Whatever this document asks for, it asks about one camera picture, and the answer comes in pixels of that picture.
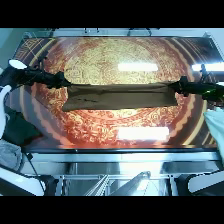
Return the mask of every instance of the patterned tablecloth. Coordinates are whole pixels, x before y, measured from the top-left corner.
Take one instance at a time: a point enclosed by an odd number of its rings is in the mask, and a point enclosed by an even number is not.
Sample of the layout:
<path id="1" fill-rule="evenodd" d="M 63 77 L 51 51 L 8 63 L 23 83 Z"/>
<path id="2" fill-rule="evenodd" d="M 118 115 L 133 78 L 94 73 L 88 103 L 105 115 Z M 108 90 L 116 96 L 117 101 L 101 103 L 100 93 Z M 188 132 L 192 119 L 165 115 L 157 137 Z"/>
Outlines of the patterned tablecloth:
<path id="1" fill-rule="evenodd" d="M 76 84 L 146 84 L 176 81 L 182 75 L 187 75 L 190 81 L 198 81 L 200 73 L 194 72 L 191 65 L 222 61 L 209 38 L 171 37 L 27 39 L 21 42 L 14 58 L 32 66 L 46 50 L 49 53 L 45 70 L 51 73 L 64 71 L 65 77 Z M 158 71 L 120 71 L 118 64 L 124 62 L 154 63 Z M 23 112 L 25 118 L 43 133 L 42 138 L 35 139 L 28 147 L 215 146 L 203 117 L 208 107 L 207 102 L 193 94 L 187 98 L 176 94 L 176 98 L 176 107 L 77 110 L 64 113 L 61 107 L 67 99 L 67 89 L 47 89 L 45 85 L 35 84 L 12 92 L 10 107 Z M 125 130 L 131 138 L 120 138 L 119 132 L 124 127 L 128 128 Z M 147 139 L 145 133 L 150 127 L 160 127 L 158 130 L 168 128 L 166 138 Z M 136 131 L 141 131 L 145 139 L 135 138 Z"/>

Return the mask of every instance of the brown towel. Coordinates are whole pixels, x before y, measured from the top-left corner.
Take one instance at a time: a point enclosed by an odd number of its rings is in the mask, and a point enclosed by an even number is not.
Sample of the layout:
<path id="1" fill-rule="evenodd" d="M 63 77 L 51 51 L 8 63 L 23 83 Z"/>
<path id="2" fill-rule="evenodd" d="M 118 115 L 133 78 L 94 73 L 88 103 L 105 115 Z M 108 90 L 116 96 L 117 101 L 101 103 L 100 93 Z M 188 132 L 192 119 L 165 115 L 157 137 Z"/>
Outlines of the brown towel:
<path id="1" fill-rule="evenodd" d="M 73 85 L 67 88 L 68 100 L 62 111 L 177 106 L 169 84 Z"/>

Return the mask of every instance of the folded brown fabric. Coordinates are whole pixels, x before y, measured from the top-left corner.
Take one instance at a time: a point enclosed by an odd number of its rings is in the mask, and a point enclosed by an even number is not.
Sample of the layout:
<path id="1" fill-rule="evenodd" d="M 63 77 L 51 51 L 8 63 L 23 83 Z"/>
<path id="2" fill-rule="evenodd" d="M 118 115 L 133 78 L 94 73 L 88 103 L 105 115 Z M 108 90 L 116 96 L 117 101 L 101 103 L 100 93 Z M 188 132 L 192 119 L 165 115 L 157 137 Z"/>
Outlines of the folded brown fabric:
<path id="1" fill-rule="evenodd" d="M 169 84 L 73 85 L 67 88 L 68 100 L 62 111 L 177 106 Z"/>

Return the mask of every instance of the ornate circular design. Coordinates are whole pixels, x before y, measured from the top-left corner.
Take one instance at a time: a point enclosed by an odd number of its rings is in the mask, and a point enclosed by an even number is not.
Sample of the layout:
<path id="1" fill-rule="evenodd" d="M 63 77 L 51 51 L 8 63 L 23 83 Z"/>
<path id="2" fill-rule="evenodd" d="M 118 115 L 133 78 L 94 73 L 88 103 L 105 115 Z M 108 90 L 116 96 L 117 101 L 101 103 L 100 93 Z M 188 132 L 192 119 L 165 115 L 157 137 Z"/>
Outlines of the ornate circular design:
<path id="1" fill-rule="evenodd" d="M 165 38 L 59 38 L 49 50 L 48 59 L 45 65 L 47 72 L 64 71 L 65 77 L 76 84 L 146 84 L 176 81 L 182 75 L 194 80 L 186 59 Z M 155 63 L 158 71 L 121 72 L 118 64 L 123 62 Z M 177 137 L 191 116 L 195 102 L 194 95 L 184 98 L 177 94 L 176 107 L 64 113 L 61 108 L 67 99 L 66 88 L 49 90 L 45 85 L 35 84 L 32 94 L 56 118 L 57 126 L 66 133 L 64 137 L 80 148 L 88 143 L 96 147 L 135 147 L 139 141 L 118 139 L 120 127 L 168 127 L 170 137 Z M 41 119 L 39 105 L 34 103 L 33 106 Z"/>

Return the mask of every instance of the orange patterned surface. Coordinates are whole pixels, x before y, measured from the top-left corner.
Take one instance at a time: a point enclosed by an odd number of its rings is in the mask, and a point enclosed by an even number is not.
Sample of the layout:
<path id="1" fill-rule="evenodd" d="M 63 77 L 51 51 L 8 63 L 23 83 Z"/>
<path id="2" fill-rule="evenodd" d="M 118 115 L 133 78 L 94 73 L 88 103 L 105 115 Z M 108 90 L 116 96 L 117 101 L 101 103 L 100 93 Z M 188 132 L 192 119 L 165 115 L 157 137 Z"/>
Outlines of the orange patterned surface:
<path id="1" fill-rule="evenodd" d="M 49 51 L 45 70 L 51 73 L 64 71 L 65 77 L 76 84 L 146 84 L 176 81 L 182 75 L 187 75 L 191 81 L 199 77 L 199 74 L 193 74 L 191 70 L 191 63 L 195 63 L 197 59 L 175 38 L 74 37 L 38 41 L 42 41 L 42 47 L 38 50 L 34 48 L 33 55 L 39 55 L 47 48 Z M 36 57 L 32 55 L 23 57 L 20 60 L 29 61 L 30 65 L 36 61 Z M 123 62 L 155 63 L 158 71 L 121 72 L 118 64 Z M 49 90 L 45 85 L 35 84 L 29 92 L 33 97 L 30 99 L 32 113 L 36 116 L 33 122 L 39 121 L 43 130 L 50 133 L 50 138 L 60 145 L 74 145 L 77 148 L 190 145 L 192 142 L 195 144 L 195 137 L 202 129 L 205 137 L 196 143 L 204 144 L 207 140 L 208 143 L 213 143 L 202 115 L 207 108 L 206 102 L 194 95 L 184 98 L 177 94 L 177 107 L 77 110 L 65 113 L 61 107 L 67 99 L 66 88 Z M 28 114 L 28 101 L 24 98 L 24 92 L 20 92 L 20 95 L 23 98 L 22 110 Z M 121 127 L 168 127 L 169 135 L 165 141 L 121 140 L 118 137 Z"/>

